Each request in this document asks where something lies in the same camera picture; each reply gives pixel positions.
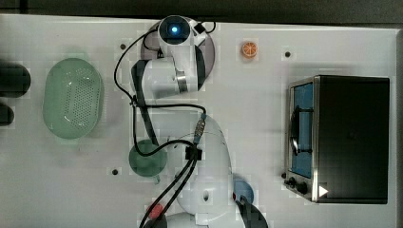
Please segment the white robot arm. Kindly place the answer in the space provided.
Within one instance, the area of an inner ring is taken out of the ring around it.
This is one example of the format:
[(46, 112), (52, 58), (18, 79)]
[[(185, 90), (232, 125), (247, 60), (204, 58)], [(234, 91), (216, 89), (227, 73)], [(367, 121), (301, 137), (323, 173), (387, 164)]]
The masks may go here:
[(153, 159), (151, 176), (167, 172), (170, 183), (158, 199), (182, 210), (145, 215), (139, 228), (268, 228), (246, 197), (233, 197), (232, 165), (219, 125), (200, 105), (167, 102), (202, 88), (208, 76), (200, 49), (209, 37), (205, 28), (170, 15), (153, 31), (162, 57), (141, 59), (131, 68), (133, 115), (143, 119), (148, 138), (134, 142), (130, 155), (141, 163)]

